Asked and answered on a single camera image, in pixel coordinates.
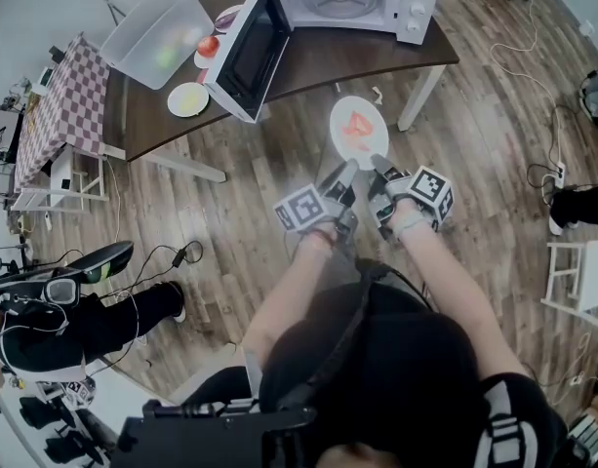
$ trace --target plastic container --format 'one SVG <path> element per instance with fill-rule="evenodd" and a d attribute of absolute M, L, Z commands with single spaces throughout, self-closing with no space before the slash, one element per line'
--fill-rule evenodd
<path fill-rule="evenodd" d="M 198 0 L 142 0 L 101 47 L 112 67 L 146 85 L 162 88 L 192 55 L 214 24 Z"/>

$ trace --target black shoe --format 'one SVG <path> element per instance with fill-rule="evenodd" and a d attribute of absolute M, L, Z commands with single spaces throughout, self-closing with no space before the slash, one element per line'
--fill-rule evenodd
<path fill-rule="evenodd" d="M 559 191 L 552 197 L 550 206 L 550 232 L 555 236 L 563 233 L 564 227 L 575 228 L 578 221 L 574 216 L 573 197 L 576 191 Z"/>

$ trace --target person's right hand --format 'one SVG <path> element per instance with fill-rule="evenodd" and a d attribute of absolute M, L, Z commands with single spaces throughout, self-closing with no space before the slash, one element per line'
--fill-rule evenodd
<path fill-rule="evenodd" d="M 406 214 L 419 210 L 418 205 L 412 198 L 404 198 L 401 199 L 398 203 L 396 203 L 396 211 L 394 215 L 391 217 L 389 222 L 387 222 L 387 226 L 390 229 L 394 228 L 394 224 L 401 219 Z"/>

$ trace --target sneaker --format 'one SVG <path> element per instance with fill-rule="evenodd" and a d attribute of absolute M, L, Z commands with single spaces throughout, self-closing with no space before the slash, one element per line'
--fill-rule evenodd
<path fill-rule="evenodd" d="M 550 206 L 549 227 L 550 232 L 560 236 L 565 227 L 576 228 L 578 221 L 574 220 L 574 208 L 571 207 L 571 198 L 575 191 L 562 190 L 552 197 Z"/>
<path fill-rule="evenodd" d="M 181 310 L 177 315 L 173 316 L 173 319 L 175 319 L 176 323 L 182 323 L 185 321 L 185 296 L 183 295 L 183 289 L 176 281 L 171 281 L 167 284 L 171 285 L 178 292 L 179 298 L 181 298 Z"/>

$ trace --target white plate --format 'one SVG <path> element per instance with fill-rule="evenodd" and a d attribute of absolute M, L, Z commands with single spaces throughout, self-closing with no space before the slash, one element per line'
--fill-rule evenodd
<path fill-rule="evenodd" d="M 231 24 L 233 24 L 233 21 L 231 22 L 231 24 L 229 26 L 223 26 L 223 27 L 219 27 L 218 22 L 225 16 L 228 16 L 229 14 L 232 14 L 232 13 L 236 13 L 236 16 L 237 16 L 240 9 L 242 9 L 242 5 L 234 5 L 233 7 L 229 7 L 228 9 L 222 11 L 214 21 L 214 28 L 216 29 L 216 31 L 218 33 L 226 33 L 227 31 L 229 31 L 229 28 L 231 27 Z"/>
<path fill-rule="evenodd" d="M 216 35 L 219 39 L 219 49 L 217 50 L 217 54 L 220 51 L 220 47 L 222 47 L 222 42 L 225 41 L 226 37 L 224 35 Z M 204 58 L 198 52 L 194 53 L 194 65 L 197 66 L 199 69 L 210 69 L 210 66 L 214 63 L 214 58 Z"/>
<path fill-rule="evenodd" d="M 183 83 L 171 92 L 167 104 L 169 111 L 176 116 L 189 118 L 203 111 L 208 102 L 210 94 L 203 85 Z"/>
<path fill-rule="evenodd" d="M 361 97 L 338 100 L 329 119 L 331 139 L 339 155 L 357 160 L 361 170 L 373 170 L 373 154 L 387 156 L 389 133 L 375 106 Z"/>

